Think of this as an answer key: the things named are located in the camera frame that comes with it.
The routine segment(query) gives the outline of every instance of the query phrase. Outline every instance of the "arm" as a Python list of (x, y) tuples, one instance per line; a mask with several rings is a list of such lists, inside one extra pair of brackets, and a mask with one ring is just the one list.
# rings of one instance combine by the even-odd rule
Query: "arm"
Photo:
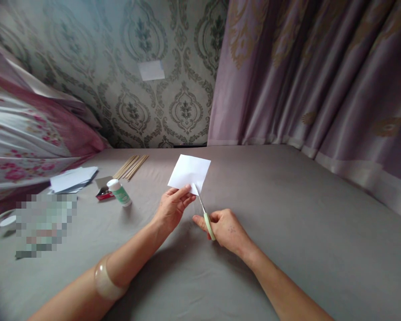
[[(115, 285), (122, 288), (128, 286), (175, 229), (184, 209), (196, 199), (188, 193), (190, 189), (186, 186), (166, 192), (152, 221), (110, 255), (107, 272)], [(92, 267), (83, 273), (41, 307), (29, 321), (101, 320), (115, 301), (105, 300), (97, 293), (94, 270), (95, 267)]]
[[(193, 220), (208, 232), (203, 217)], [(219, 244), (254, 272), (280, 320), (333, 320), (254, 244), (231, 210), (212, 213), (211, 228)]]

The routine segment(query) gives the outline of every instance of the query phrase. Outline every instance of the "scissor blade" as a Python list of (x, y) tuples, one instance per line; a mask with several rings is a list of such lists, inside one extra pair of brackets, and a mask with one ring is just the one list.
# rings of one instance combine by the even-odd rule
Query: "scissor blade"
[(198, 189), (197, 189), (197, 187), (196, 187), (196, 185), (194, 183), (192, 184), (192, 187), (195, 189), (196, 193), (198, 193), (199, 202), (201, 202), (200, 205), (202, 206), (202, 209), (203, 209), (204, 213), (206, 213), (205, 208), (204, 208), (204, 204), (203, 204), (202, 199), (201, 199), (201, 195), (200, 195), (200, 193), (199, 193), (199, 191), (198, 191)]

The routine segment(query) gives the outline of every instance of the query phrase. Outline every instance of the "forearm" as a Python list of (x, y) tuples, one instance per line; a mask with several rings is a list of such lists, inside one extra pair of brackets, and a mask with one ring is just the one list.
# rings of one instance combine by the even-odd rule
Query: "forearm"
[[(113, 252), (106, 264), (107, 273), (119, 287), (129, 285), (134, 276), (162, 245), (168, 232), (152, 221), (126, 244)], [(115, 303), (103, 299), (95, 288), (94, 269), (89, 269), (37, 311), (29, 321), (101, 320)]]
[(281, 321), (333, 320), (258, 247), (242, 258), (254, 272)]
[(107, 272), (113, 283), (126, 287), (144, 264), (169, 236), (160, 221), (151, 221), (107, 261)]

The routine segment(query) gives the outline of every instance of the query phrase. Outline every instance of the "green label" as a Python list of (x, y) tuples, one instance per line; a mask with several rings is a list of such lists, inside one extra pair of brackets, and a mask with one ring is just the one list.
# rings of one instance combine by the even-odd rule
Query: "green label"
[(117, 200), (122, 204), (128, 203), (131, 199), (129, 198), (128, 193), (125, 191), (123, 186), (118, 190), (113, 192), (113, 195), (116, 196)]

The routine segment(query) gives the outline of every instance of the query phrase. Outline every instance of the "stack of paper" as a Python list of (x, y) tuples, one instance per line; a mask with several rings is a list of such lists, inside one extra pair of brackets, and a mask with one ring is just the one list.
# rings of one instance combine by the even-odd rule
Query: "stack of paper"
[(60, 175), (50, 178), (49, 194), (73, 194), (90, 183), (98, 167), (79, 167), (70, 169)]

